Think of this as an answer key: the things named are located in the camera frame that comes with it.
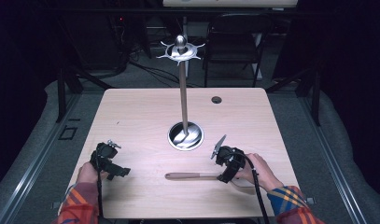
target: wooden table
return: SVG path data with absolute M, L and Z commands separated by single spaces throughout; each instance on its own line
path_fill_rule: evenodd
M 296 7 L 298 0 L 163 0 L 164 7 Z
M 170 128 L 181 121 L 179 89 L 108 90 L 101 101 L 76 169 L 90 160 L 98 143 L 108 139 L 122 146 L 112 160 L 131 168 L 129 175 L 103 182 L 105 217 L 204 218 L 261 217 L 255 190 L 239 190 L 216 179 L 165 179 L 171 172 L 222 173 L 210 160 L 216 142 L 257 152 L 286 185 L 298 186 L 289 156 L 263 89 L 187 89 L 189 121 L 204 130 L 204 141 L 192 151 L 168 142 Z M 219 96 L 220 104 L 211 99 Z M 269 216 L 266 192 L 261 191 Z

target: plaid sleeve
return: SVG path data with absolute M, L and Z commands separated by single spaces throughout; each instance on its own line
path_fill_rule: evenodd
M 78 183 L 65 196 L 61 213 L 52 223 L 97 223 L 97 186 L 92 183 Z
M 268 192 L 274 215 L 278 223 L 316 223 L 323 222 L 314 217 L 301 191 L 295 186 L 285 186 Z

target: hand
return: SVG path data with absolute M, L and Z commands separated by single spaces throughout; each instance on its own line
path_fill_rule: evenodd
M 274 176 L 274 172 L 272 172 L 268 163 L 266 163 L 266 161 L 259 154 L 247 154 L 247 156 L 253 163 L 254 168 L 256 168 L 260 187 L 262 187 L 266 191 L 283 187 L 283 183 L 280 182 L 280 180 L 278 180 L 276 176 Z M 244 178 L 247 181 L 254 184 L 254 178 L 251 171 L 251 167 L 247 161 L 245 168 L 236 173 L 235 177 Z
M 100 178 L 103 180 L 108 176 L 107 172 L 102 171 Z M 77 183 L 97 183 L 97 171 L 90 162 L 85 162 L 78 170 Z

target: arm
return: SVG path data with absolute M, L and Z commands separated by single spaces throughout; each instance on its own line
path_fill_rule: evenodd
M 258 173 L 260 187 L 268 192 L 267 196 L 271 201 L 278 223 L 323 223 L 313 216 L 308 205 L 305 203 L 303 194 L 297 187 L 284 186 L 283 183 L 276 178 L 268 163 L 259 154 L 254 153 L 248 154 L 247 156 Z M 247 162 L 245 168 L 239 171 L 235 177 L 244 178 L 254 184 L 253 174 Z
M 52 223 L 97 223 L 97 172 L 89 162 L 79 169 L 77 182 L 67 192 L 61 213 Z

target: office chair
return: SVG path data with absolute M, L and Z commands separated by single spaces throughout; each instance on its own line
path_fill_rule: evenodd
M 209 63 L 256 63 L 253 85 L 260 70 L 265 36 L 273 21 L 262 14 L 222 14 L 209 22 L 204 53 L 204 86 L 207 87 Z M 260 35 L 256 45 L 254 34 Z

